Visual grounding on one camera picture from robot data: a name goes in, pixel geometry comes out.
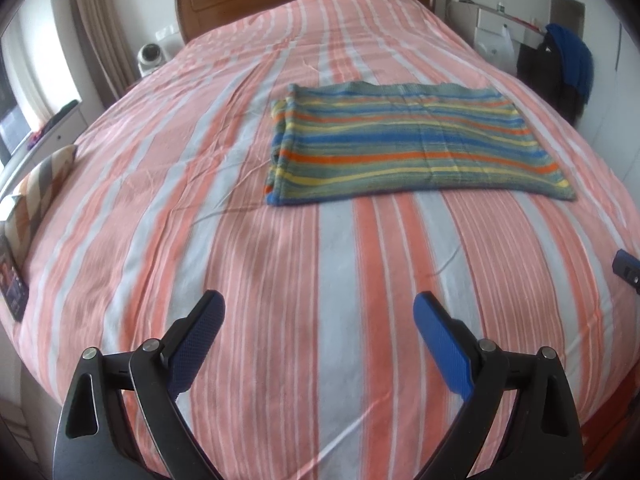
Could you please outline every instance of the folded towel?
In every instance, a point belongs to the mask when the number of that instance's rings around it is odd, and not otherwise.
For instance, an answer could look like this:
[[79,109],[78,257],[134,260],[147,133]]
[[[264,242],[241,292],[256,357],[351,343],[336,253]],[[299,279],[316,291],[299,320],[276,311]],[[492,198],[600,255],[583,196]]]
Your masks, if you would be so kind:
[[270,205],[461,187],[575,198],[513,103],[494,88],[292,85],[273,117]]

